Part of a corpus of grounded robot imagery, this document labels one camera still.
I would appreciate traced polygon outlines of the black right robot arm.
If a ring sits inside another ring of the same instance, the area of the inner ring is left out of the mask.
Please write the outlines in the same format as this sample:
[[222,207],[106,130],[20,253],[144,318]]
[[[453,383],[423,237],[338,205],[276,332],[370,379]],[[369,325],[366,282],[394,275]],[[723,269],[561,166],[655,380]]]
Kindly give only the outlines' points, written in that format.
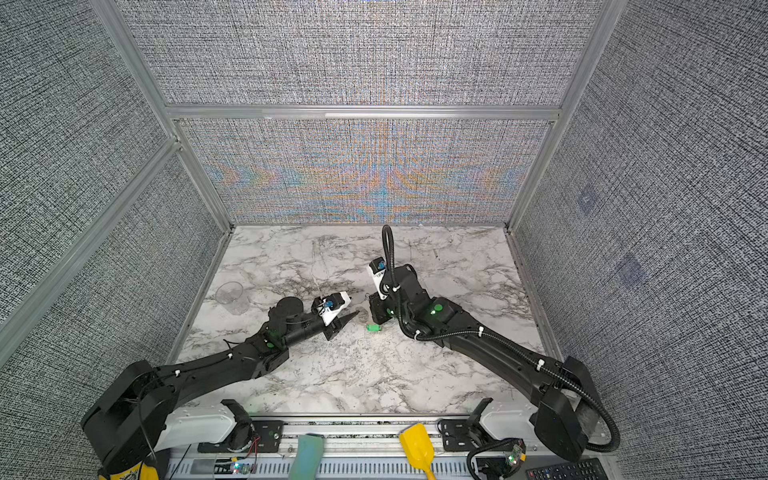
[[457,303],[429,295],[409,264],[390,274],[378,257],[368,271],[376,323],[395,320],[407,337],[461,353],[512,385],[536,408],[529,418],[536,437],[560,458],[576,461],[597,449],[589,438],[600,419],[594,408],[600,398],[581,361],[537,353],[487,328]]

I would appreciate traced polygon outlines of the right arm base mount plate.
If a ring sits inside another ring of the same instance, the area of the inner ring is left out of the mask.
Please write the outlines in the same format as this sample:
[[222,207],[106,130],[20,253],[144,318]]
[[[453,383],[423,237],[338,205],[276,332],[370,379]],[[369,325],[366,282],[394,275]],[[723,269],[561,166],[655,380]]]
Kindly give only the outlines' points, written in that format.
[[478,420],[469,418],[439,419],[437,429],[446,452],[469,452],[493,441]]

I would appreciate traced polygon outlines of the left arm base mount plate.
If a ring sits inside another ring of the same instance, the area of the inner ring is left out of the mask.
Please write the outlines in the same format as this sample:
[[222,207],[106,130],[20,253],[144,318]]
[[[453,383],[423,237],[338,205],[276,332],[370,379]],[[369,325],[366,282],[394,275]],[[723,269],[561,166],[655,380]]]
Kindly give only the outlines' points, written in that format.
[[281,420],[252,420],[249,426],[238,424],[220,443],[200,443],[198,453],[233,453],[244,455],[249,451],[277,453],[282,441],[285,423]]

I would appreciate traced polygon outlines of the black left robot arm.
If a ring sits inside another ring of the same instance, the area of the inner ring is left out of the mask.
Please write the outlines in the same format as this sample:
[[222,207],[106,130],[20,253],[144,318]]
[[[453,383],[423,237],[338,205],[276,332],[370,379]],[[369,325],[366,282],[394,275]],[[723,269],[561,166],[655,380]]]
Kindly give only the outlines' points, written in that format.
[[318,334],[334,338],[355,316],[350,304],[345,291],[317,297],[309,309],[298,297],[284,297],[254,335],[222,352],[172,365],[130,364],[81,420],[100,461],[99,478],[157,479],[165,471],[157,453],[184,444],[222,444],[233,452],[250,447],[257,434],[238,402],[190,410],[185,404],[273,372],[292,346]]

